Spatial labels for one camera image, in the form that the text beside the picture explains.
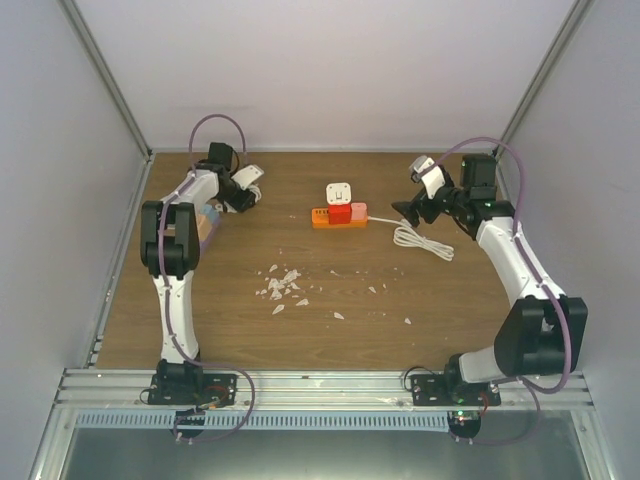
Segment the light blue usb charger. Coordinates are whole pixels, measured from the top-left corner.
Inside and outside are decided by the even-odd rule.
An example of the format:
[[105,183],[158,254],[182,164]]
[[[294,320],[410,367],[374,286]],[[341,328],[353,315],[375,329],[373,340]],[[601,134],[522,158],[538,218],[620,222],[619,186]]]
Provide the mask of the light blue usb charger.
[[201,213],[211,224],[217,224],[220,221],[219,212],[210,204],[205,204],[201,210]]

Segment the orange power strip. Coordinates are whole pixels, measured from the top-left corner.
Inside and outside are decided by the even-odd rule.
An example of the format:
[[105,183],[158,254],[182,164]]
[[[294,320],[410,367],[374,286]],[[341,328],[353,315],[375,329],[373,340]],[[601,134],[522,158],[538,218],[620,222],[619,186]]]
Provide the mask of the orange power strip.
[[354,229],[365,228],[368,220],[364,222],[350,222],[344,225],[330,225],[327,208],[314,208],[311,210],[311,224],[314,229]]

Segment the purple power strip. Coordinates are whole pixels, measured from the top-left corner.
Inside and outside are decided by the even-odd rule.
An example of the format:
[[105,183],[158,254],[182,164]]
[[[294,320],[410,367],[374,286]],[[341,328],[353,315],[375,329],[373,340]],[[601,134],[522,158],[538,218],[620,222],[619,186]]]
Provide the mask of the purple power strip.
[[219,222],[218,222],[217,224],[212,224],[212,225],[213,225],[213,228],[212,228],[212,230],[211,230],[211,232],[210,232],[210,234],[209,234],[208,238],[205,240],[205,242],[204,242],[204,243],[202,243],[202,244],[200,244],[200,243],[199,243],[199,245],[200,245],[200,251],[201,251],[201,252],[204,252],[204,251],[207,249],[207,247],[208,247],[209,243],[210,243],[210,242],[211,242],[211,240],[213,239],[213,237],[214,237],[214,235],[215,235],[215,233],[216,233],[216,231],[217,231],[217,229],[218,229]]

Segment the peach cube power adapter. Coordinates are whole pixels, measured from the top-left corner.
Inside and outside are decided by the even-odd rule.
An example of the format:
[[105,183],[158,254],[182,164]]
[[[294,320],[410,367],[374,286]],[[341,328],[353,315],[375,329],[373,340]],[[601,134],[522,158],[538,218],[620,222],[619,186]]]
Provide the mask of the peach cube power adapter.
[[208,238],[213,228],[213,225],[206,215],[198,214],[196,218],[196,226],[197,226],[197,233],[198,233],[198,241],[200,244],[202,244]]

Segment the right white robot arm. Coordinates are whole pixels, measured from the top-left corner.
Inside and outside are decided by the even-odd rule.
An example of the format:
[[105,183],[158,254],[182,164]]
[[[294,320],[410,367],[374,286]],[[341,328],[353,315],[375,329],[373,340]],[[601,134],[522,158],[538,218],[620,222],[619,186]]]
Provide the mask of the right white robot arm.
[[495,158],[464,156],[461,181],[428,156],[410,166],[421,189],[393,208],[413,227],[448,215],[490,259],[506,291],[510,311],[493,344],[454,355],[445,367],[444,396],[464,405],[478,384],[520,381],[532,390],[555,394],[577,365],[588,308],[551,279],[530,247],[516,209],[497,197]]

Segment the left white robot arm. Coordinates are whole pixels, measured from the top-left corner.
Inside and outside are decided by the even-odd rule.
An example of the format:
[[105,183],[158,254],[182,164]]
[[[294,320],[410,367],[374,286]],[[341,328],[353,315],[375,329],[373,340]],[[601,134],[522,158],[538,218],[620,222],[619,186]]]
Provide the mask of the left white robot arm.
[[243,166],[228,144],[213,142],[181,183],[159,200],[141,207],[140,256],[156,288],[161,310],[162,350],[158,370],[177,368],[171,391],[185,404],[203,398],[200,346],[193,322],[192,283],[201,256],[222,213],[243,213],[261,199],[257,181],[264,171]]

